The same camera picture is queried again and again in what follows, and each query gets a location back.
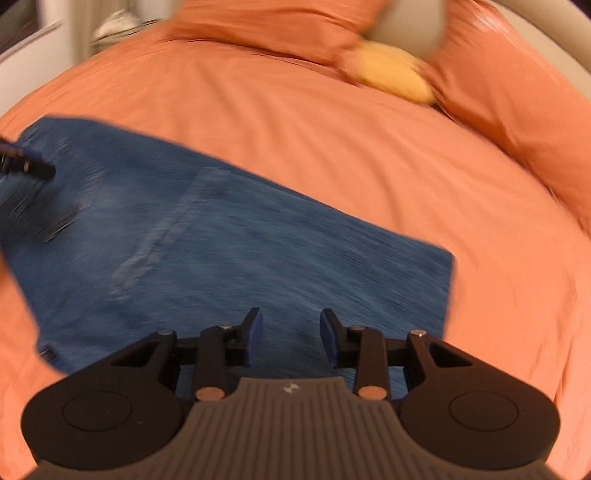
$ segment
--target orange bedsheet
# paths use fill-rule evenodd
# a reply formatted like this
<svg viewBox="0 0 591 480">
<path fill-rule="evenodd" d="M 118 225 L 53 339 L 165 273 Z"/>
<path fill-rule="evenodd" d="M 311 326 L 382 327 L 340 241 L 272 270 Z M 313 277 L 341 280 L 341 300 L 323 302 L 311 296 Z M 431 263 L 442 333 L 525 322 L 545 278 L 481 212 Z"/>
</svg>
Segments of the orange bedsheet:
<svg viewBox="0 0 591 480">
<path fill-rule="evenodd" d="M 446 339 L 558 405 L 549 464 L 591 470 L 591 242 L 533 176 L 434 109 L 329 70 L 213 42 L 167 24 L 44 86 L 0 119 L 16 138 L 67 115 L 177 142 L 456 257 Z M 59 375 L 35 355 L 34 319 L 0 267 L 0 476 L 34 466 L 27 400 Z"/>
</svg>

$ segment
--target blue denim fabric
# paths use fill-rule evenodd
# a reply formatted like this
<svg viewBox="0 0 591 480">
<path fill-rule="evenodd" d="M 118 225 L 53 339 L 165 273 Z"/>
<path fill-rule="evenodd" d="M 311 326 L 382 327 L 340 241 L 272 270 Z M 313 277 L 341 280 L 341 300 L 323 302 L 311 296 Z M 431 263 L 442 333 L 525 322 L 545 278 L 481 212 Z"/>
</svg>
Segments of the blue denim fabric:
<svg viewBox="0 0 591 480">
<path fill-rule="evenodd" d="M 265 319 L 261 351 L 235 378 L 334 375 L 319 335 L 326 307 L 396 338 L 442 333 L 445 250 L 95 122 L 43 118 L 20 144 L 57 175 L 0 181 L 0 239 L 37 318 L 38 348 L 63 372 L 156 330 L 194 336 L 239 323 L 253 306 Z"/>
</svg>

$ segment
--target pillow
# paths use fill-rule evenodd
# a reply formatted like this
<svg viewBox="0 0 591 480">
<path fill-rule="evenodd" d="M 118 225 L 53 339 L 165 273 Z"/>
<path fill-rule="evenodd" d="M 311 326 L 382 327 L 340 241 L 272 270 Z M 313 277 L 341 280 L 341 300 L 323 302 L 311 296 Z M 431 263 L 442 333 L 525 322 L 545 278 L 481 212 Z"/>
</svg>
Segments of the pillow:
<svg viewBox="0 0 591 480">
<path fill-rule="evenodd" d="M 589 235 L 591 103 L 492 5 L 448 0 L 447 16 L 422 71 L 437 102 L 525 165 Z"/>
<path fill-rule="evenodd" d="M 219 40 L 337 66 L 388 0 L 184 0 L 174 38 Z"/>
<path fill-rule="evenodd" d="M 400 48 L 365 40 L 358 55 L 354 79 L 415 103 L 435 102 L 429 84 L 419 73 L 421 60 Z"/>
</svg>

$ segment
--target orange pillowcase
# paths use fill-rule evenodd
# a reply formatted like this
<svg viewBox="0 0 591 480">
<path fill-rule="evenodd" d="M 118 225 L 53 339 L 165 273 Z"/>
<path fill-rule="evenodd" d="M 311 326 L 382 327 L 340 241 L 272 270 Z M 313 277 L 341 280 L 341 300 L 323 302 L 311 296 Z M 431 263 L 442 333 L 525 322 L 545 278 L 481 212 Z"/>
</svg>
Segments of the orange pillowcase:
<svg viewBox="0 0 591 480">
<path fill-rule="evenodd" d="M 171 34 L 219 40 L 335 66 L 388 0 L 184 0 Z"/>
<path fill-rule="evenodd" d="M 422 72 L 438 103 L 523 163 L 590 234 L 591 103 L 495 7 L 447 5 L 445 39 Z"/>
</svg>

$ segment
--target yellow pillow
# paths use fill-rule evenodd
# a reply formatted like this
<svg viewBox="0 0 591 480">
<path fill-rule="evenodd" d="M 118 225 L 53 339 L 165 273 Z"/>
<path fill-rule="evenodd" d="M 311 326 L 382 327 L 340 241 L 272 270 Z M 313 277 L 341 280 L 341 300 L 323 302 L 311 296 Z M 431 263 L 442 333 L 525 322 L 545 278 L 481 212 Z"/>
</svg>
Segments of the yellow pillow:
<svg viewBox="0 0 591 480">
<path fill-rule="evenodd" d="M 393 93 L 412 102 L 432 105 L 435 97 L 419 73 L 422 61 L 383 43 L 364 40 L 357 48 L 359 83 Z"/>
</svg>

